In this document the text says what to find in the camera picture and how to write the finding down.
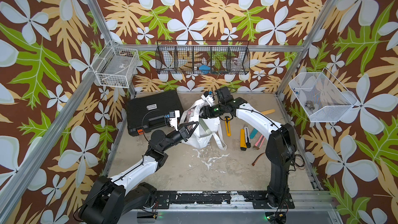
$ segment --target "yellow utility knife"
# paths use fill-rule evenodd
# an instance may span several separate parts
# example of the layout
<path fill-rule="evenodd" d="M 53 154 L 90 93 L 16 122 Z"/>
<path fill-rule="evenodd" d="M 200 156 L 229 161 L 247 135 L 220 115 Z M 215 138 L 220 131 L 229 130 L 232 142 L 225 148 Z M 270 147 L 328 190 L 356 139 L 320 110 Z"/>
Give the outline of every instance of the yellow utility knife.
<path fill-rule="evenodd" d="M 245 151 L 247 149 L 244 129 L 240 130 L 240 149 L 242 151 Z"/>
<path fill-rule="evenodd" d="M 226 135 L 231 137 L 231 127 L 229 126 L 229 121 L 231 119 L 229 117 L 225 117 L 225 128 L 226 128 Z"/>

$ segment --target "white robot arm segment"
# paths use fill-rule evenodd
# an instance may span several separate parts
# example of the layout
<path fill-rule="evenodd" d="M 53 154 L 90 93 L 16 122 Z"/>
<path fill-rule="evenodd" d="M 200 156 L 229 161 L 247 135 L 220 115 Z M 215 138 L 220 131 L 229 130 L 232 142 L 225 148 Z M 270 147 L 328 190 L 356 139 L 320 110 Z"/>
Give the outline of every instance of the white robot arm segment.
<path fill-rule="evenodd" d="M 249 103 L 244 103 L 236 109 L 236 117 L 257 129 L 266 140 L 269 139 L 271 131 L 276 131 L 282 126 L 281 123 L 270 121 L 265 116 L 261 115 Z"/>
<path fill-rule="evenodd" d="M 126 194 L 135 188 L 145 177 L 155 173 L 158 162 L 153 157 L 143 156 L 142 159 L 122 173 L 111 177 L 116 185 L 122 185 Z"/>

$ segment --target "metal bracket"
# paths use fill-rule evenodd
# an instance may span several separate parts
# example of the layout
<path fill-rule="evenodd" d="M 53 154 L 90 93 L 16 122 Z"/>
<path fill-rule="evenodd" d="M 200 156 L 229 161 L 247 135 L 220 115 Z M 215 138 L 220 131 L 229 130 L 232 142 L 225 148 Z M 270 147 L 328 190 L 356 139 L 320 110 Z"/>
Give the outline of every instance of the metal bracket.
<path fill-rule="evenodd" d="M 170 192 L 158 191 L 156 193 L 155 201 L 158 202 L 157 209 L 169 209 Z"/>

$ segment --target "white tote bag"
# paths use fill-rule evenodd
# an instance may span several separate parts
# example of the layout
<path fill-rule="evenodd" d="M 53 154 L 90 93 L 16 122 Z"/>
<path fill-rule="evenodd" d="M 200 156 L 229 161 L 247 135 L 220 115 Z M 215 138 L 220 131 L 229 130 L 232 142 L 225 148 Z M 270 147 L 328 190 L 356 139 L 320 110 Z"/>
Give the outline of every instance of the white tote bag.
<path fill-rule="evenodd" d="M 203 106 L 209 105 L 208 102 L 203 99 L 195 101 L 195 103 L 186 111 L 184 111 L 181 115 L 180 124 L 185 122 L 197 122 L 199 121 L 199 112 Z M 203 119 L 206 123 L 207 127 L 210 129 L 211 134 L 207 134 L 201 125 L 199 125 L 192 136 L 188 138 L 187 142 L 182 142 L 185 144 L 189 144 L 197 149 L 201 149 L 207 146 L 210 142 L 211 137 L 214 137 L 216 140 L 217 146 L 221 150 L 226 150 L 226 144 L 222 139 L 222 130 L 220 124 L 220 118 L 208 118 Z"/>

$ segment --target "black cable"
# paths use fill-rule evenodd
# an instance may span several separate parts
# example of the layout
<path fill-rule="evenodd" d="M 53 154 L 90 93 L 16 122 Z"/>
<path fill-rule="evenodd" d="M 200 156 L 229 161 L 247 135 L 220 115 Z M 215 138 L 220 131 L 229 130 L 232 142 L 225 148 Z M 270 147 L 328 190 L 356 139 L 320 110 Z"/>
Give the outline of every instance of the black cable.
<path fill-rule="evenodd" d="M 228 121 L 231 121 L 231 120 L 233 120 L 234 119 L 234 116 L 231 114 L 231 119 L 229 119 Z"/>
<path fill-rule="evenodd" d="M 150 114 L 151 112 L 154 112 L 154 111 L 160 111 L 160 110 L 159 110 L 159 109 L 154 109 L 154 110 L 152 110 L 152 111 L 150 111 L 150 112 L 147 112 L 147 114 L 144 115 L 144 117 L 142 118 L 142 121 L 141 121 L 142 134 L 144 135 L 144 138 L 147 140 L 147 142 L 149 142 L 149 140 L 148 140 L 147 137 L 145 136 L 145 131 L 144 131 L 144 119 L 145 119 L 145 117 L 146 117 L 148 114 Z"/>
<path fill-rule="evenodd" d="M 260 112 L 257 112 L 257 111 L 255 111 L 255 110 L 240 108 L 240 107 L 237 108 L 237 109 L 241 109 L 241 110 L 246 110 L 246 111 L 258 113 L 258 114 L 260 114 L 261 116 L 266 117 L 266 119 L 268 119 L 273 125 L 275 125 L 276 127 L 278 127 L 270 118 L 268 118 L 267 116 L 265 116 L 264 114 L 262 114 L 262 113 L 260 113 Z M 282 139 L 283 139 L 283 141 L 284 141 L 285 144 L 286 144 L 286 147 L 290 150 L 290 148 L 287 146 L 287 141 L 286 141 L 285 137 L 283 136 L 283 134 L 282 134 L 280 128 L 278 128 L 277 131 L 281 134 Z M 280 217 L 279 217 L 279 214 L 281 214 L 282 208 L 281 208 L 281 210 L 279 211 L 278 214 L 277 214 L 277 212 L 278 212 L 279 208 L 282 206 L 282 204 L 284 203 L 285 194 L 286 194 L 286 191 L 283 192 L 283 195 L 282 195 L 282 198 L 281 198 L 281 202 L 280 202 L 280 204 L 279 204 L 279 206 L 278 206 L 278 208 L 277 208 L 277 211 L 275 212 L 275 218 L 274 218 L 275 220 L 279 220 L 279 218 L 280 218 Z"/>
<path fill-rule="evenodd" d="M 150 214 L 154 214 L 154 215 L 156 215 L 156 217 L 158 216 L 157 213 L 152 213 L 152 212 L 146 211 L 145 209 L 142 209 L 142 208 L 140 208 L 140 210 L 145 211 L 145 212 L 150 213 Z"/>
<path fill-rule="evenodd" d="M 119 181 L 119 180 L 121 180 L 121 179 L 122 179 L 123 177 L 125 177 L 128 173 L 132 172 L 132 171 L 135 170 L 137 167 L 139 167 L 139 166 L 141 166 L 141 165 L 143 165 L 143 164 L 144 164 L 144 156 L 142 156 L 142 162 L 141 162 L 139 165 L 137 165 L 136 167 L 134 167 L 134 168 L 132 168 L 131 170 L 129 170 L 128 172 L 126 172 L 124 175 L 122 175 L 121 177 L 119 177 L 118 179 L 116 179 L 115 181 L 113 181 L 113 183 L 114 183 L 114 182 L 117 182 L 117 181 Z M 94 197 L 96 197 L 97 195 L 99 195 L 99 194 L 101 194 L 102 192 L 106 191 L 109 187 L 110 187 L 110 184 L 108 184 L 107 186 L 105 186 L 105 187 L 104 187 L 103 189 L 101 189 L 98 193 L 96 193 L 93 197 L 91 197 L 88 201 L 86 201 L 85 203 L 83 203 L 82 206 L 78 207 L 78 208 L 73 212 L 73 219 L 74 219 L 75 221 L 78 221 L 78 222 L 83 222 L 83 220 L 78 220 L 78 219 L 76 219 L 76 217 L 75 217 L 76 212 L 78 212 L 84 205 L 87 205 L 87 203 L 88 203 L 89 201 L 91 201 Z"/>
<path fill-rule="evenodd" d="M 230 88 L 230 89 L 233 89 L 233 90 L 235 90 L 235 91 L 233 91 L 233 92 L 230 92 L 230 93 L 236 93 L 236 91 L 237 91 L 237 89 L 236 89 L 236 88 L 233 88 L 233 87 L 227 87 L 227 88 Z"/>
<path fill-rule="evenodd" d="M 78 219 L 76 219 L 76 217 L 75 217 L 76 212 L 78 212 L 84 205 L 87 205 L 87 203 L 88 203 L 89 201 L 91 201 L 94 197 L 96 197 L 97 195 L 99 195 L 99 194 L 101 194 L 102 192 L 106 191 L 109 187 L 110 187 L 110 185 L 107 185 L 105 188 L 101 189 L 98 193 L 96 193 L 94 196 L 92 196 L 88 201 L 86 201 L 84 204 L 82 204 L 82 206 L 78 207 L 78 208 L 73 212 L 73 219 L 74 219 L 75 221 L 78 221 L 78 222 L 84 222 L 83 220 L 78 220 Z"/>

